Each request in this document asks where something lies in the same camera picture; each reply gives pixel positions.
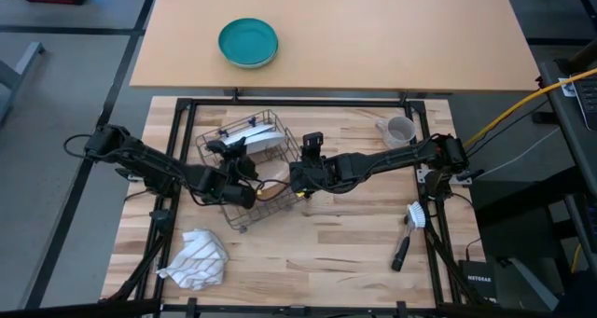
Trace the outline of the black Netgear router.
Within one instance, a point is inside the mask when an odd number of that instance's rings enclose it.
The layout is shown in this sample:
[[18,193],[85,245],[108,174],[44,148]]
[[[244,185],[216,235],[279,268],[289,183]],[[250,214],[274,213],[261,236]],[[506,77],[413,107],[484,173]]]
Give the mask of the black Netgear router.
[[460,260],[459,266],[468,283],[492,303],[497,302],[493,267],[486,262]]

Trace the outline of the pale pink plate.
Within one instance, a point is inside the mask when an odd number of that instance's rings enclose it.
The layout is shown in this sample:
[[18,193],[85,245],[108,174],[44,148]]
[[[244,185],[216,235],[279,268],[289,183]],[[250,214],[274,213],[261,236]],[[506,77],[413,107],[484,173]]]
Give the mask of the pale pink plate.
[[267,131],[245,139],[246,154],[255,154],[276,147],[285,140],[285,135],[278,131]]

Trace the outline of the black frame clamp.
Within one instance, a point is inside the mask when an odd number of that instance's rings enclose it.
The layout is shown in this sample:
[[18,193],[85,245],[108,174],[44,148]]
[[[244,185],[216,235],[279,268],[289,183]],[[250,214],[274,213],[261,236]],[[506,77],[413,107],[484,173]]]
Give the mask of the black frame clamp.
[[149,215],[158,232],[165,234],[173,229],[174,216],[169,209],[155,210]]

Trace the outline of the brown wooden plate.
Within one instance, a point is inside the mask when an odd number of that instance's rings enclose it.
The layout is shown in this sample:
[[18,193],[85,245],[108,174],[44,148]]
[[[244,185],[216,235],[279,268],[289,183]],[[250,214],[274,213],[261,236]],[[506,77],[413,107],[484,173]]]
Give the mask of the brown wooden plate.
[[259,199],[265,200],[274,197],[284,187],[285,183],[289,181],[289,166],[288,163],[282,160],[272,160],[260,163],[256,166],[258,179],[265,181],[262,190],[262,195]]

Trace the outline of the black metal table frame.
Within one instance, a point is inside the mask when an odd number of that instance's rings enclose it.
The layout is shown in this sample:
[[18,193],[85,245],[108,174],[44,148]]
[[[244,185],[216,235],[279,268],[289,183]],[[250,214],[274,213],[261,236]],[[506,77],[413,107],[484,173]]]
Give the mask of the black metal table frame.
[[[299,146],[303,134],[321,131],[323,151],[373,153],[383,150],[374,129],[382,118],[407,116],[419,137],[453,130],[444,101],[248,100],[155,98],[143,140],[178,159],[200,163],[195,138],[202,131],[270,109],[291,131]],[[404,268],[390,262],[409,203],[421,199],[424,186],[416,169],[371,177],[344,195],[319,193],[250,225],[241,233],[229,226],[221,209],[196,205],[187,193],[162,200],[130,187],[102,294],[117,292],[157,235],[149,213],[169,209],[174,227],[150,270],[132,292],[136,299],[159,303],[158,316],[207,313],[262,313],[270,318],[315,315],[447,314],[472,318],[479,305],[454,280],[457,263],[466,256],[482,259],[479,230],[467,192],[433,207],[437,235],[421,231],[411,237]],[[156,270],[170,263],[183,247],[182,234],[209,228],[223,242],[230,260],[220,285],[193,291],[162,280]]]

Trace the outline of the grey wire dish rack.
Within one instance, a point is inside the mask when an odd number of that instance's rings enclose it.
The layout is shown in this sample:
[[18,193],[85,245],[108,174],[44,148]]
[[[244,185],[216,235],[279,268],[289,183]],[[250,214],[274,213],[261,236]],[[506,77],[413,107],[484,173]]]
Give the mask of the grey wire dish rack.
[[[262,110],[252,116],[244,118],[236,118],[234,120],[228,118],[225,124],[210,131],[202,131],[195,138],[195,146],[199,155],[200,163],[205,165],[218,165],[221,156],[206,149],[206,143],[211,140],[220,140],[231,136],[233,133],[249,129],[261,124],[273,124],[275,129],[273,131],[281,132],[285,135],[285,140],[276,147],[266,149],[255,154],[247,155],[256,166],[260,163],[282,160],[288,163],[299,160],[299,147],[292,135],[291,131],[283,124],[278,116],[270,109]],[[252,187],[257,187],[261,180],[250,181]],[[300,202],[290,188],[284,187],[274,197],[261,200],[257,198],[254,206],[250,209],[244,209],[240,206],[222,205],[221,212],[224,214],[226,221],[230,227],[244,233],[247,228],[272,214],[281,210],[290,210],[292,206]]]

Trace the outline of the black keyboard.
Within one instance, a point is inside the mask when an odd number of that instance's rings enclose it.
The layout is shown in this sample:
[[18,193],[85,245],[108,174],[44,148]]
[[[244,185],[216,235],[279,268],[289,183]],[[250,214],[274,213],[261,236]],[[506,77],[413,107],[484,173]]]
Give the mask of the black keyboard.
[[579,79],[574,82],[574,87],[587,128],[597,131],[597,76]]

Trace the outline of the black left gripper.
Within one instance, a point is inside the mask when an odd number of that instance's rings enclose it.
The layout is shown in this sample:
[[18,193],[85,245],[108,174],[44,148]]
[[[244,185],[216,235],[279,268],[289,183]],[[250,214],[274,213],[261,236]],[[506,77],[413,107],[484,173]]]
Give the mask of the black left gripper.
[[242,137],[231,145],[231,153],[226,153],[228,146],[220,140],[211,140],[206,143],[206,149],[222,154],[218,169],[236,179],[257,180],[256,164],[246,156],[246,138]]

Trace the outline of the black-handled white dish brush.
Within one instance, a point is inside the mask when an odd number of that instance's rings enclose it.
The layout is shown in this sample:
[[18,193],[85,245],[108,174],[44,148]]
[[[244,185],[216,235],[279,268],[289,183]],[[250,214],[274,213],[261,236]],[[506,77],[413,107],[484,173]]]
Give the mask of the black-handled white dish brush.
[[391,269],[400,272],[404,265],[407,252],[410,248],[410,234],[417,229],[423,229],[426,225],[426,216],[423,206],[415,201],[410,204],[406,213],[406,229],[400,239],[400,243],[396,249],[394,259],[391,264]]

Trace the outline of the speckled grey mug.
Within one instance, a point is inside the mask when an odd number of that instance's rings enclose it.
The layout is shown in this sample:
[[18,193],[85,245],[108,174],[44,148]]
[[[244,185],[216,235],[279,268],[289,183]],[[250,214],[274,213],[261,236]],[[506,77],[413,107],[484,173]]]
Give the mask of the speckled grey mug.
[[377,120],[375,128],[381,134],[383,142],[390,149],[408,145],[416,136],[414,122],[406,117]]

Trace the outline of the grey furniture piece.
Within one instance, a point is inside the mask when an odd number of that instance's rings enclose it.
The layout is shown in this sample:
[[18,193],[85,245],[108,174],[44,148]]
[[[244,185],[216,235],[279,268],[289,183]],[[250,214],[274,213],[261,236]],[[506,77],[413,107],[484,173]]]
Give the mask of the grey furniture piece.
[[15,97],[35,60],[44,52],[45,48],[40,42],[32,42],[15,67],[0,60],[0,85],[7,89],[6,93],[0,93],[0,125],[12,108]]

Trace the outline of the white striped cloth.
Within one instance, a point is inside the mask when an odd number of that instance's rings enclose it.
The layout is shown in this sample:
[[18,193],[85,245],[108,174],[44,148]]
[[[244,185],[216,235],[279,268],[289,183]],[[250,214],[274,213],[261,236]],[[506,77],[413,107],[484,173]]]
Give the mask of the white striped cloth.
[[194,291],[222,284],[229,254],[217,236],[210,229],[196,228],[182,238],[183,249],[166,268],[157,270],[157,275]]

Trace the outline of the silver mounting bracket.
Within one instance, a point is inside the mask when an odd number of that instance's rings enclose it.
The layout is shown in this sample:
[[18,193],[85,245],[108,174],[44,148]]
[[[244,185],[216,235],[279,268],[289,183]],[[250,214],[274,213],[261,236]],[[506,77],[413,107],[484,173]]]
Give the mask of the silver mounting bracket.
[[[417,169],[416,170],[416,178],[417,178],[417,182],[418,183],[424,183],[425,182],[425,177],[430,173],[430,170],[428,169]],[[450,184],[451,185],[471,185],[472,184],[472,179],[471,178],[466,178],[463,180],[460,180],[456,175],[453,175],[451,177],[450,180]]]

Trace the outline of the teal plate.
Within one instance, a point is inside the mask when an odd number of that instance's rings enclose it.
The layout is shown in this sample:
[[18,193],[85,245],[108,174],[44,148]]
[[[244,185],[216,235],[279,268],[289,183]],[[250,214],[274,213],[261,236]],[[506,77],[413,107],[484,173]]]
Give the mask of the teal plate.
[[217,44],[225,59],[240,68],[259,68],[277,55],[279,40],[274,29],[256,18],[228,23],[219,33]]

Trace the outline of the light wooden desk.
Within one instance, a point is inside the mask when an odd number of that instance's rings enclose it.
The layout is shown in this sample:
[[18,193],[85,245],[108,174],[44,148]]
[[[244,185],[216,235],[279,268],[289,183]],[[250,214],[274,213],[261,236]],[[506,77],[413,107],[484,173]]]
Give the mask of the light wooden desk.
[[[279,39],[257,69],[217,38],[257,18]],[[135,87],[527,91],[539,72],[509,0],[156,0]]]

